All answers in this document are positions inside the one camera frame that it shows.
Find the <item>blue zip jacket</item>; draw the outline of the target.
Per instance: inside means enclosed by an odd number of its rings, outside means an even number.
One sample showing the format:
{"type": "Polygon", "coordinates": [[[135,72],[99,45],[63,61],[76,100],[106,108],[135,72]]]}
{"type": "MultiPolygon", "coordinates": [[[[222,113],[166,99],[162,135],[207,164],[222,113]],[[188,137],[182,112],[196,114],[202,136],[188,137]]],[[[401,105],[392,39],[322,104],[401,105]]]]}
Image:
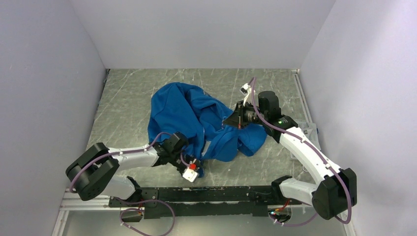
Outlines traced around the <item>blue zip jacket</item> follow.
{"type": "Polygon", "coordinates": [[[161,142],[175,132],[188,139],[184,153],[200,161],[232,161],[238,152],[253,156],[265,143],[267,134],[260,125],[243,129],[224,125],[233,111],[201,87],[169,83],[151,98],[149,141],[161,142]]]}

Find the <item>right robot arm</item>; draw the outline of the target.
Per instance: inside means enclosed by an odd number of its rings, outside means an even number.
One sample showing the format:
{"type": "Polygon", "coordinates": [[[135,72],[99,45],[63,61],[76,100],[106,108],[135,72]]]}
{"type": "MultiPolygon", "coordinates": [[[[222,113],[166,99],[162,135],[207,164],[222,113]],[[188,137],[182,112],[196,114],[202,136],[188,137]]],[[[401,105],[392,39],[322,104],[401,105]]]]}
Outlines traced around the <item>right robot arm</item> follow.
{"type": "Polygon", "coordinates": [[[250,124],[262,125],[266,133],[286,148],[307,169],[314,183],[284,176],[271,184],[271,198],[277,204],[294,199],[312,206],[323,219],[336,218],[348,224],[352,208],[357,203],[357,176],[342,169],[318,150],[298,124],[281,113],[279,99],[273,91],[262,91],[258,105],[244,101],[236,103],[232,114],[223,123],[236,128],[250,124]]]}

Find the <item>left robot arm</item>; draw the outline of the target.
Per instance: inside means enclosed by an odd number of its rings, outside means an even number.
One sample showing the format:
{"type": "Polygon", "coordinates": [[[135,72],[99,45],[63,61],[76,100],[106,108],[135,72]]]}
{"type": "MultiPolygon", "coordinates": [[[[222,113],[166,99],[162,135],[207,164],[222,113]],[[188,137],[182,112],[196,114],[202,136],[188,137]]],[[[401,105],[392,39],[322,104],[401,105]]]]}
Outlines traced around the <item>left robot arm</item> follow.
{"type": "Polygon", "coordinates": [[[188,139],[180,132],[161,142],[154,139],[142,147],[109,148],[96,143],[66,169],[69,191],[83,201],[107,195],[130,207],[136,206],[142,200],[141,187],[134,178],[117,174],[138,167],[171,164],[185,180],[194,182],[203,176],[204,170],[200,160],[185,153],[188,145],[188,139]]]}

